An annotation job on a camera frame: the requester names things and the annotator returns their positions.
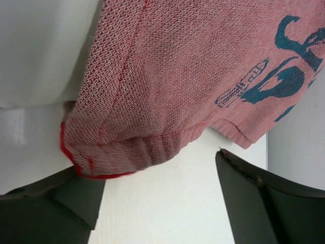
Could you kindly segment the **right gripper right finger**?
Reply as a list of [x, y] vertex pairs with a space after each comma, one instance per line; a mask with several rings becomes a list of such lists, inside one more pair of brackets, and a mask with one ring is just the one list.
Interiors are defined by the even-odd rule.
[[235, 243], [324, 243], [324, 191], [254, 166], [226, 149], [215, 156]]

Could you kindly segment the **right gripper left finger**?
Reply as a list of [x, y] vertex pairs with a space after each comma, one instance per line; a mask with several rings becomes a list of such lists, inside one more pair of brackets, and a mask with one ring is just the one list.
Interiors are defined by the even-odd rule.
[[1, 243], [88, 243], [104, 187], [70, 167], [1, 195]]

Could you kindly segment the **red patterned pillowcase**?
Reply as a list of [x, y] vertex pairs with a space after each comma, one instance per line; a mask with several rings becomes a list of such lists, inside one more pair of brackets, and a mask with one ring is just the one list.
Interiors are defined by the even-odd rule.
[[212, 127], [242, 148], [324, 67], [324, 1], [103, 1], [61, 149], [78, 174], [164, 163]]

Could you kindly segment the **white pillow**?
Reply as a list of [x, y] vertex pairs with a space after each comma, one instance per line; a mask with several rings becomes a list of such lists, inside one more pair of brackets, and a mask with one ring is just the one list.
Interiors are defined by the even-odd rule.
[[101, 1], [1, 1], [1, 107], [77, 99]]

